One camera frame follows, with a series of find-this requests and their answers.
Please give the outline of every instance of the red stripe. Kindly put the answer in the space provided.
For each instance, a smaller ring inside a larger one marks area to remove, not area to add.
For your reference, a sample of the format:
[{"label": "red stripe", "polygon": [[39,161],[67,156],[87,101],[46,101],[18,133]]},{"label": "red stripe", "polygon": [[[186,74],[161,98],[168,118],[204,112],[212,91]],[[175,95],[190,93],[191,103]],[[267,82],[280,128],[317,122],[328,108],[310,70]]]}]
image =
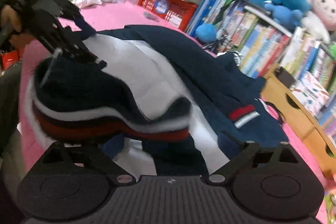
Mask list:
[{"label": "red stripe", "polygon": [[135,138],[138,137],[147,140],[159,140],[166,142],[182,141],[189,136],[188,128],[160,133],[138,132],[130,128],[128,125],[125,124],[125,122],[120,119],[118,119],[118,121],[104,121],[92,127],[81,128],[79,126],[77,128],[64,128],[62,126],[58,126],[47,121],[44,118],[44,114],[42,114],[34,104],[33,113],[39,121],[39,124],[44,133],[57,141],[75,143],[84,142],[93,138],[114,135],[120,132],[129,134],[131,136],[134,136]]},{"label": "red stripe", "polygon": [[229,118],[232,121],[238,120],[241,116],[246,115],[252,111],[255,111],[255,107],[253,105],[247,105],[244,107],[240,107],[229,114]]}]

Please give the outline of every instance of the person's hand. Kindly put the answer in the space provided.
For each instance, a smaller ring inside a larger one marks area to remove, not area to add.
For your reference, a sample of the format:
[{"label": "person's hand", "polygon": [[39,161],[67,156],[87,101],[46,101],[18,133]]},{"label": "person's hand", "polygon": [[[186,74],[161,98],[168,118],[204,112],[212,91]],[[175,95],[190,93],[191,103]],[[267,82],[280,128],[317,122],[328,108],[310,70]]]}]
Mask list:
[{"label": "person's hand", "polygon": [[[21,19],[16,11],[14,11],[9,5],[5,5],[0,13],[0,25],[3,27],[7,22],[10,22],[14,29],[17,32],[22,31]],[[13,34],[9,42],[16,48],[24,47],[29,44],[32,40],[34,40],[31,34],[24,32],[20,34]]]}]

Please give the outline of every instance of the logo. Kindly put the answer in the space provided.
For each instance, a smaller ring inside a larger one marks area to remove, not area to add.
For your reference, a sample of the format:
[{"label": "logo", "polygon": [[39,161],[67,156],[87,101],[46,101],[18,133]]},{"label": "logo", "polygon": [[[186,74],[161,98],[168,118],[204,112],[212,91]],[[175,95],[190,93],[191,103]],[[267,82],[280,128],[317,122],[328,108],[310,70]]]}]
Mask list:
[{"label": "logo", "polygon": [[176,180],[174,180],[174,179],[169,179],[169,180],[167,180],[167,182],[168,182],[169,184],[173,185],[174,183],[176,183]]},{"label": "logo", "polygon": [[158,14],[161,14],[161,15],[166,14],[169,10],[169,1],[168,0],[157,0],[154,3],[154,8]]}]

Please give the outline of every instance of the white stripe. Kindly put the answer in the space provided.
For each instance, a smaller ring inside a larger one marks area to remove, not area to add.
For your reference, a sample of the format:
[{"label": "white stripe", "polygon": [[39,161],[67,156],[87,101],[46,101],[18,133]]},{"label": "white stripe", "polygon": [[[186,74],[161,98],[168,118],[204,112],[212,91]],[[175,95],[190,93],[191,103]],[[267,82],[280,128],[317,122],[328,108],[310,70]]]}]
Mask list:
[{"label": "white stripe", "polygon": [[190,123],[190,113],[179,118],[165,120],[162,122],[157,122],[155,124],[135,124],[128,121],[124,116],[122,116],[117,110],[110,107],[100,107],[90,110],[81,110],[74,112],[56,112],[47,108],[43,105],[37,98],[36,92],[34,91],[33,101],[35,106],[43,114],[51,117],[55,120],[64,122],[75,122],[75,121],[87,121],[92,119],[97,119],[101,117],[116,117],[125,122],[130,128],[144,133],[158,133],[158,132],[168,132],[174,130],[180,130],[187,128]]},{"label": "white stripe", "polygon": [[[34,75],[29,79],[26,94],[25,94],[25,114],[31,130],[35,135],[35,140],[41,145],[43,149],[47,149],[55,140],[48,137],[42,130],[38,120],[33,113],[33,86]],[[24,133],[29,133],[30,129],[25,128]]]},{"label": "white stripe", "polygon": [[83,43],[107,63],[103,72],[127,84],[138,108],[148,119],[162,116],[181,97],[171,88],[157,65],[135,45],[103,34],[89,37]]},{"label": "white stripe", "polygon": [[137,180],[141,175],[157,175],[154,159],[142,149],[142,141],[125,138],[125,146],[114,157],[113,162],[132,174]]},{"label": "white stripe", "polygon": [[244,124],[248,123],[250,120],[258,117],[260,114],[256,111],[251,112],[250,114],[240,118],[237,122],[235,122],[236,128],[241,128]]},{"label": "white stripe", "polygon": [[197,105],[193,105],[189,133],[194,140],[195,148],[202,153],[209,174],[217,171],[230,161],[220,150],[217,135]]}]

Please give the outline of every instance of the screw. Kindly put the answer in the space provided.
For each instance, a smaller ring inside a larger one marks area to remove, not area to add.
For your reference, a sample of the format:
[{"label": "screw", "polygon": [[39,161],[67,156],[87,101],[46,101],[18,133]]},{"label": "screw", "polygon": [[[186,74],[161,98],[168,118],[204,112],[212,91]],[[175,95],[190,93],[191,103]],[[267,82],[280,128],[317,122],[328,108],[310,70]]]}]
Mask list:
[{"label": "screw", "polygon": [[225,177],[219,174],[209,176],[209,180],[213,183],[221,183],[225,180]]},{"label": "screw", "polygon": [[130,175],[119,175],[119,176],[117,176],[117,181],[119,183],[130,183],[132,180],[133,180],[133,178]]}]

